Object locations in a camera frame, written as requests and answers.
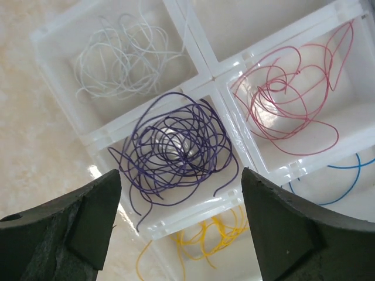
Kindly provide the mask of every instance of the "compartment with red string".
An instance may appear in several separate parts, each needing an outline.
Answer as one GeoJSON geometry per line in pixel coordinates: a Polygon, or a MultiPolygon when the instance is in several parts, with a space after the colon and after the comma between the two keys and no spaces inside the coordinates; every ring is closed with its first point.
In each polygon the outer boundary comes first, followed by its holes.
{"type": "Polygon", "coordinates": [[[367,15],[301,34],[218,82],[259,172],[282,184],[375,143],[373,31],[367,15]]]}

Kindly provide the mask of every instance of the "white plastic container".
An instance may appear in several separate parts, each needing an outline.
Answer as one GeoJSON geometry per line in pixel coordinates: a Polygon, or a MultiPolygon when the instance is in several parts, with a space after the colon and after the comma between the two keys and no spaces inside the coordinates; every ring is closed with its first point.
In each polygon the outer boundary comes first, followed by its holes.
{"type": "MultiPolygon", "coordinates": [[[[315,42],[327,42],[335,29],[341,26],[341,20],[333,17],[321,25],[316,25],[306,32],[298,36],[286,40],[282,45],[275,47],[278,49],[283,46],[294,46],[300,48],[302,45],[315,42]]],[[[375,46],[374,46],[374,21],[372,14],[362,11],[353,22],[353,43],[352,48],[347,57],[346,63],[343,65],[342,75],[338,80],[335,92],[329,92],[326,104],[322,111],[315,118],[321,122],[326,122],[334,126],[339,133],[338,143],[331,149],[311,156],[293,156],[281,152],[269,140],[256,137],[251,131],[255,130],[252,118],[246,121],[248,112],[244,109],[238,98],[235,98],[232,85],[235,81],[245,73],[249,67],[255,65],[262,56],[251,59],[247,65],[241,64],[231,72],[221,76],[216,83],[222,93],[226,105],[231,112],[234,122],[240,128],[240,132],[247,145],[251,158],[260,174],[277,184],[285,184],[297,177],[310,173],[316,169],[324,167],[335,160],[354,154],[355,152],[368,148],[375,143],[375,97],[372,94],[375,88],[373,73],[375,73],[375,46]]],[[[338,74],[342,59],[348,50],[350,37],[343,39],[340,48],[338,48],[338,58],[332,67],[331,77],[338,74]]],[[[302,59],[308,63],[317,63],[319,56],[309,47],[304,47],[302,51],[302,59]]],[[[295,57],[290,56],[288,52],[278,52],[274,56],[258,64],[258,67],[270,65],[279,56],[280,63],[290,68],[295,63],[295,57]]],[[[309,87],[314,85],[317,76],[314,72],[306,72],[300,76],[301,80],[296,80],[296,87],[309,87]]],[[[262,85],[265,76],[256,76],[249,79],[249,83],[257,88],[262,85]]],[[[314,90],[313,95],[309,96],[306,101],[307,107],[313,108],[317,102],[321,101],[321,95],[324,89],[321,87],[314,90]]],[[[242,89],[239,89],[238,96],[247,95],[242,89]]],[[[278,122],[273,118],[272,129],[288,130],[288,126],[292,123],[278,122]]],[[[277,144],[282,148],[292,152],[308,152],[321,151],[323,148],[329,147],[334,143],[336,138],[335,132],[316,124],[308,125],[303,131],[292,138],[286,140],[277,140],[277,144]]]]}
{"type": "MultiPolygon", "coordinates": [[[[363,165],[375,158],[375,148],[365,149],[358,155],[363,165]]],[[[332,165],[357,166],[358,161],[355,155],[351,155],[334,164],[332,163],[332,165]]],[[[292,187],[295,194],[315,204],[323,204],[325,208],[332,211],[360,220],[375,222],[375,205],[373,204],[375,200],[374,165],[375,163],[371,163],[368,166],[361,167],[356,183],[358,169],[343,170],[324,167],[290,182],[290,185],[283,185],[283,188],[291,191],[292,187]],[[333,204],[327,204],[338,199],[340,200],[333,204]]]]}
{"type": "MultiPolygon", "coordinates": [[[[238,176],[235,181],[220,190],[216,196],[213,197],[215,190],[224,183],[227,183],[235,175],[237,167],[235,162],[232,161],[222,172],[212,174],[209,179],[202,182],[194,195],[185,202],[173,207],[153,206],[150,215],[148,215],[139,226],[140,235],[149,239],[164,237],[239,205],[243,202],[240,185],[243,167],[254,169],[251,158],[243,144],[237,127],[232,123],[230,114],[218,90],[215,88],[214,83],[208,83],[185,94],[193,98],[195,101],[204,98],[211,103],[214,109],[216,109],[216,112],[231,139],[234,154],[239,163],[238,176]]],[[[168,104],[161,106],[148,114],[147,119],[152,116],[157,116],[160,113],[169,112],[183,105],[186,105],[186,101],[183,98],[171,98],[171,101],[168,104]]],[[[107,136],[98,139],[87,147],[89,154],[96,162],[100,172],[105,173],[111,169],[118,168],[118,164],[110,155],[107,148],[113,146],[121,151],[124,139],[132,133],[138,119],[139,118],[129,121],[128,124],[123,125],[116,131],[111,131],[110,128],[107,128],[106,132],[109,132],[107,136]]],[[[142,217],[134,213],[134,210],[131,208],[128,195],[129,181],[124,176],[122,176],[121,181],[121,204],[129,215],[132,223],[136,225],[142,217]]],[[[185,198],[190,191],[191,189],[164,191],[162,194],[165,198],[164,203],[169,204],[181,200],[182,198],[185,198]]],[[[133,196],[133,202],[141,214],[145,214],[149,210],[150,204],[144,201],[140,196],[133,196]]]]}
{"type": "Polygon", "coordinates": [[[331,16],[349,20],[360,0],[176,0],[214,77],[331,16]]]}
{"type": "MultiPolygon", "coordinates": [[[[167,9],[163,0],[142,0],[141,11],[148,24],[166,31],[170,51],[180,52],[183,44],[185,46],[185,56],[168,62],[160,79],[160,94],[173,89],[189,91],[209,81],[211,76],[207,65],[190,30],[180,20],[182,15],[177,5],[175,8],[168,6],[167,9]]],[[[83,91],[80,95],[83,101],[76,98],[76,92],[81,88],[74,76],[74,65],[79,54],[94,32],[108,25],[118,28],[118,19],[125,13],[136,17],[133,21],[122,21],[126,27],[136,20],[142,20],[139,1],[83,0],[31,35],[41,71],[84,145],[97,136],[97,133],[92,136],[87,134],[124,114],[127,114],[122,119],[125,122],[140,116],[142,110],[137,107],[155,97],[136,95],[126,100],[117,97],[89,99],[83,91]]],[[[104,60],[110,56],[105,49],[103,54],[104,60]]]]}
{"type": "MultiPolygon", "coordinates": [[[[239,215],[238,208],[234,208],[233,210],[239,215]]],[[[229,210],[222,213],[220,216],[223,221],[229,222],[228,225],[231,225],[230,222],[234,221],[233,215],[229,210]]],[[[200,226],[194,225],[184,230],[186,237],[192,237],[199,232],[200,226]]],[[[209,231],[210,232],[207,232],[206,239],[204,240],[207,251],[215,247],[218,243],[218,239],[220,239],[220,234],[215,229],[215,226],[212,226],[212,229],[209,229],[209,231]]],[[[195,258],[202,255],[199,247],[187,246],[186,250],[195,258]]],[[[153,241],[147,254],[154,255],[170,280],[183,280],[183,271],[178,256],[178,247],[171,237],[168,236],[153,241]]],[[[216,252],[209,258],[216,269],[212,268],[206,259],[194,261],[186,257],[184,254],[182,254],[182,257],[186,269],[186,281],[262,280],[250,230],[244,231],[232,244],[225,249],[216,252]]]]}

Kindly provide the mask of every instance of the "beige countertop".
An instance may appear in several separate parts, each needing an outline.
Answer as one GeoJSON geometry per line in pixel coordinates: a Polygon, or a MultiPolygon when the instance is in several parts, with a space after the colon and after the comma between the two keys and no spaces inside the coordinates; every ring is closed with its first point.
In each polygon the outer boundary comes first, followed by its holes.
{"type": "MultiPolygon", "coordinates": [[[[0,0],[0,218],[54,199],[99,176],[34,60],[30,32],[76,0],[0,0]]],[[[104,270],[97,280],[138,280],[145,246],[125,213],[116,216],[104,270]]],[[[145,280],[165,280],[151,256],[145,280]]]]}

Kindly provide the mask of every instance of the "dark object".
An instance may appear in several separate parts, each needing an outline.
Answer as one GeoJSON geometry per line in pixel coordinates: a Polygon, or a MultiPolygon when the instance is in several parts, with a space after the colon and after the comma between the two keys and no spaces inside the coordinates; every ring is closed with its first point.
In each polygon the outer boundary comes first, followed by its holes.
{"type": "Polygon", "coordinates": [[[242,188],[263,281],[375,280],[375,224],[320,207],[247,168],[242,188]]]}
{"type": "Polygon", "coordinates": [[[112,170],[88,185],[0,220],[0,280],[96,280],[121,194],[112,170]]]}

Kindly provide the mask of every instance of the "yellow string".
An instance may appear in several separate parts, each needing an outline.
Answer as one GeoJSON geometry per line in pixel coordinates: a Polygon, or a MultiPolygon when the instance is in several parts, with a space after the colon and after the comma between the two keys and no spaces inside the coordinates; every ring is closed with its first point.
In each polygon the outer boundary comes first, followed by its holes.
{"type": "MultiPolygon", "coordinates": [[[[243,210],[240,206],[239,206],[239,209],[240,209],[240,215],[241,215],[241,220],[240,220],[239,225],[238,225],[237,214],[233,209],[231,209],[230,211],[234,217],[233,227],[224,224],[221,220],[220,215],[218,215],[218,216],[212,217],[211,218],[212,222],[210,222],[209,224],[206,221],[200,222],[199,223],[199,225],[201,226],[200,231],[189,240],[183,239],[185,235],[185,230],[181,230],[171,235],[171,239],[176,243],[176,246],[177,246],[177,252],[178,252],[178,257],[179,257],[181,267],[182,267],[184,281],[186,281],[186,269],[185,269],[185,264],[183,262],[183,257],[182,257],[183,254],[187,256],[189,259],[194,260],[194,261],[200,261],[201,259],[206,259],[209,265],[212,268],[216,269],[216,267],[211,263],[209,257],[214,255],[218,251],[221,251],[222,249],[225,249],[226,247],[231,245],[244,231],[249,230],[248,221],[247,219],[245,220],[243,210]],[[213,225],[216,227],[216,229],[220,233],[221,240],[213,249],[211,249],[210,251],[207,251],[204,245],[204,242],[206,240],[206,233],[207,233],[207,230],[213,225]],[[199,257],[192,256],[185,249],[185,246],[191,246],[191,245],[196,245],[196,244],[200,244],[200,251],[202,255],[199,257]]],[[[139,257],[135,265],[136,270],[137,270],[137,275],[141,281],[144,281],[144,279],[142,278],[139,272],[139,261],[142,255],[146,252],[146,250],[150,246],[151,242],[152,240],[146,245],[146,247],[139,254],[139,257]]]]}

